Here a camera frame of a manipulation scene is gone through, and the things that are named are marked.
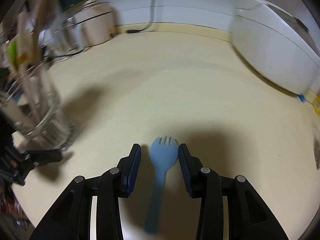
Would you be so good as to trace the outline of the clear glass tumbler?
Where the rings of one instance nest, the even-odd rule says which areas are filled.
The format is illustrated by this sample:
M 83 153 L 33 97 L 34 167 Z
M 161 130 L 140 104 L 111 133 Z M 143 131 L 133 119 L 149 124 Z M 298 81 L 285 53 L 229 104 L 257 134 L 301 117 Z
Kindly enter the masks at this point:
M 74 124 L 64 115 L 60 95 L 41 62 L 1 89 L 1 113 L 16 131 L 44 150 L 67 150 Z

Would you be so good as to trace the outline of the blue plastic spork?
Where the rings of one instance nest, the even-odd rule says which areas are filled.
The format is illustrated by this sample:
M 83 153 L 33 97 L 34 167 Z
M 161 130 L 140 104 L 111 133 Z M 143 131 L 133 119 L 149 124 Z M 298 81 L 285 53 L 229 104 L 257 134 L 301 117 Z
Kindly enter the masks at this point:
M 155 176 L 144 230 L 154 235 L 158 230 L 166 173 L 178 159 L 176 140 L 170 136 L 157 137 L 150 146 L 149 157 Z

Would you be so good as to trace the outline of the speckled white banded chopsticks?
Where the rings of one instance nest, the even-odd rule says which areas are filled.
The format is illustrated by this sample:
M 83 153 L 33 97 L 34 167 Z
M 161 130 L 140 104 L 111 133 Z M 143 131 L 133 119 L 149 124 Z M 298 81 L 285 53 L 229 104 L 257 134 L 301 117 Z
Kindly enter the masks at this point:
M 32 93 L 32 86 L 29 80 L 28 74 L 28 65 L 29 63 L 33 64 L 33 55 L 32 55 L 32 36 L 29 29 L 25 27 L 27 21 L 27 13 L 25 11 L 21 12 L 17 18 L 17 64 L 18 72 L 22 78 L 22 85 L 24 91 L 27 95 L 30 109 L 34 115 L 35 121 L 39 122 L 39 114 L 36 109 L 35 100 Z

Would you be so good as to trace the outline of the wooden handled fork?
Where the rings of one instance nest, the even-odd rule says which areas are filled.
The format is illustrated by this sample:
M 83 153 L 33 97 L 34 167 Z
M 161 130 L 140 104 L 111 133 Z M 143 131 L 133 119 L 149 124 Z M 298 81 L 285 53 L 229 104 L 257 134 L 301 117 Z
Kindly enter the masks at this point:
M 38 0 L 38 7 L 35 18 L 35 28 L 33 31 L 33 58 L 32 63 L 37 66 L 41 60 L 41 48 L 39 47 L 39 34 L 44 25 L 46 0 Z

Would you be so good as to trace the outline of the glass jar with metal lid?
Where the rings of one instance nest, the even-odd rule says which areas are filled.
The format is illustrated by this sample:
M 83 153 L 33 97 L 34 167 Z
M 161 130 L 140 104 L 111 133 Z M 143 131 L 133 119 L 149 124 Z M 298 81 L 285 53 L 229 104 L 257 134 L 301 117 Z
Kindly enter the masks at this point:
M 81 45 L 78 29 L 72 17 L 67 18 L 61 23 L 59 34 L 65 50 L 71 53 L 82 51 L 83 47 Z

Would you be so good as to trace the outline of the yellow box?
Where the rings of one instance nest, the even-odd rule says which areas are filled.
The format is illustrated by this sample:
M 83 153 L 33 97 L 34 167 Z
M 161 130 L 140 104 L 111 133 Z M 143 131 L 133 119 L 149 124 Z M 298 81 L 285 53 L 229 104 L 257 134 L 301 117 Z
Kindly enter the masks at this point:
M 317 97 L 312 103 L 313 109 L 317 115 L 320 115 L 320 97 Z

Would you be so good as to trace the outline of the beige electric cooker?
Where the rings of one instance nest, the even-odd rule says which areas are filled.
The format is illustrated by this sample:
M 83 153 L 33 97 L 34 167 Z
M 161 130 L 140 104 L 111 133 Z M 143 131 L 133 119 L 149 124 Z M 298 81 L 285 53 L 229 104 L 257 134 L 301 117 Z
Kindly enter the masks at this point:
M 87 0 L 74 15 L 82 42 L 86 47 L 105 43 L 116 36 L 113 10 L 109 2 Z

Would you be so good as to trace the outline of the white rice cooker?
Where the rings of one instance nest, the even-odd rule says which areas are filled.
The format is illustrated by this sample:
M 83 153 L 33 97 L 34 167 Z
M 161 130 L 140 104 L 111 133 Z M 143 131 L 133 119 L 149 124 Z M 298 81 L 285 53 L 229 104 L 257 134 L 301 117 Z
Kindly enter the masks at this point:
M 262 76 L 295 94 L 319 72 L 319 48 L 296 17 L 265 0 L 237 0 L 232 44 Z

